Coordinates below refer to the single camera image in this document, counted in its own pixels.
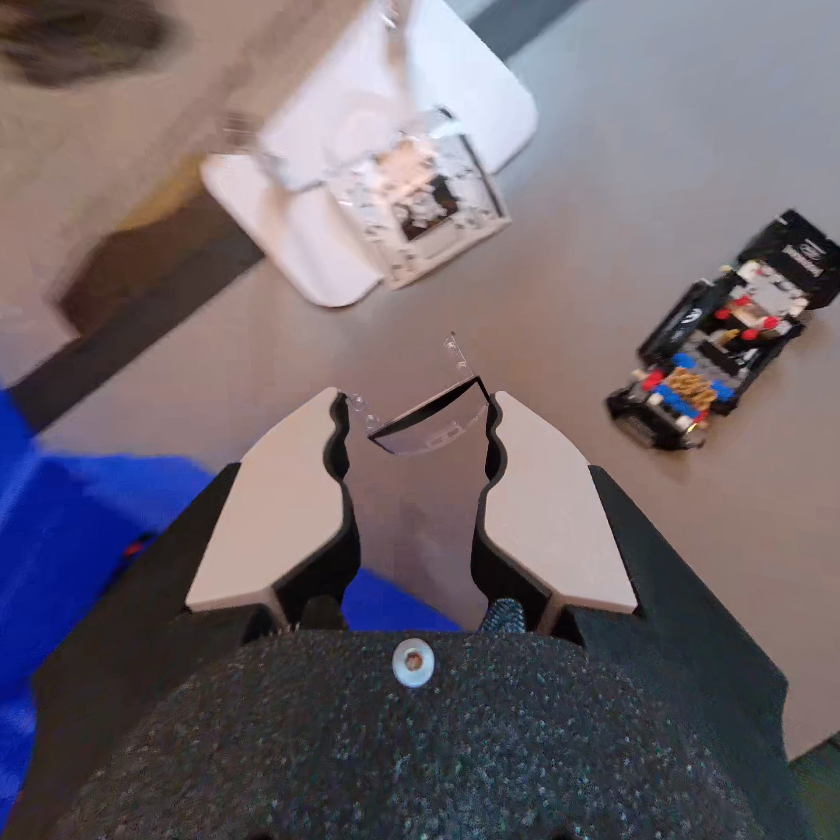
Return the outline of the book stand with white base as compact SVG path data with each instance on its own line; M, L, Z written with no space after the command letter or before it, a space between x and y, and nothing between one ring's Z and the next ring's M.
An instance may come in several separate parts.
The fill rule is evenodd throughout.
M304 298L347 308L387 286L328 176L445 121L458 123L494 182L532 139L538 112L446 2L365 2L294 92L244 130L241 151L208 156L203 183Z

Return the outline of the black and white sticker sheet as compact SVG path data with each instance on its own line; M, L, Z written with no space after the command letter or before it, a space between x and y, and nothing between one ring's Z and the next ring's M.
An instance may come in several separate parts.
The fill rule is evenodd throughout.
M457 122L401 132L383 150L342 164L326 186L393 290L425 278L511 223Z

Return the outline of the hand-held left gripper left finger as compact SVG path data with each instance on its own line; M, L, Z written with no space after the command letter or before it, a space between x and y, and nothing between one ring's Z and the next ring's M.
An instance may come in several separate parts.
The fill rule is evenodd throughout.
M194 613L262 606L284 630L306 604L341 604L361 567L350 492L345 394L329 387L271 428L241 459L197 566Z

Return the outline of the transparent lego windshield piece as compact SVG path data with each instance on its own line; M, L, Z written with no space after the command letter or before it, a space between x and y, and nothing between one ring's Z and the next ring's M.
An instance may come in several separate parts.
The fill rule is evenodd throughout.
M346 392L349 411L362 423L367 440L398 457L425 455L463 437L486 419L490 394L467 361L455 332L445 336L423 366L401 369L384 393L385 403Z

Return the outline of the partly built lego car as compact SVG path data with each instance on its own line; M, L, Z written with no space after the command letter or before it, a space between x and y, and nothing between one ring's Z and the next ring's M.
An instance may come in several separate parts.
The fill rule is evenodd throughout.
M639 368L605 399L614 424L647 448L701 448L784 348L804 314L839 292L838 243L788 209L732 265L693 283L637 348Z

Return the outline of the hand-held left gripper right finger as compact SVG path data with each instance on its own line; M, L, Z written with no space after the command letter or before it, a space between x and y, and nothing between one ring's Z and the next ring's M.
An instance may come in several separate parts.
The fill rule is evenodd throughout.
M591 464L508 392L488 407L487 483L470 573L489 606L515 602L527 632L552 635L573 608L633 615L638 598Z

